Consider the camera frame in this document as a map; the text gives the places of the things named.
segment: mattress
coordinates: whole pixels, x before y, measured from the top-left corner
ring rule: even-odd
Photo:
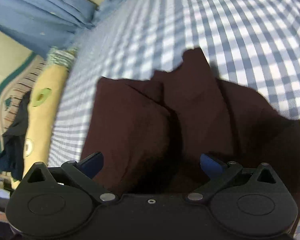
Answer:
[[[144,80],[201,47],[220,77],[249,86],[300,119],[300,0],[105,0],[66,83],[49,166],[79,160],[101,76]],[[300,239],[300,221],[295,233]]]

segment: brown cloth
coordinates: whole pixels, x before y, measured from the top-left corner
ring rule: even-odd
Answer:
[[[99,80],[81,159],[99,151],[104,167],[94,180],[119,195],[193,191],[208,181],[202,153],[247,168],[267,162],[300,217],[300,122],[256,91],[216,79],[200,48],[150,81]]]

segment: curtain fold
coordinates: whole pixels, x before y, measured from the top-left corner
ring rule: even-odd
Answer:
[[[64,49],[75,33],[92,28],[96,5],[88,0],[0,0],[0,31],[46,58]]]

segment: bed sheet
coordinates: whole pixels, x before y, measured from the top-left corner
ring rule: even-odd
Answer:
[[[149,79],[156,69],[172,71],[194,47],[221,78],[300,119],[300,0],[106,0],[95,25],[75,42],[81,49],[59,105],[49,166],[80,159],[101,76]]]

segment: blue and white gingham fabric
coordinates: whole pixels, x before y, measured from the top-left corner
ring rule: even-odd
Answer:
[[[254,88],[281,115],[300,119],[300,0],[106,0],[95,25],[77,40],[49,166],[80,159],[101,76],[149,79],[155,69],[172,71],[183,51],[197,46],[221,78]]]

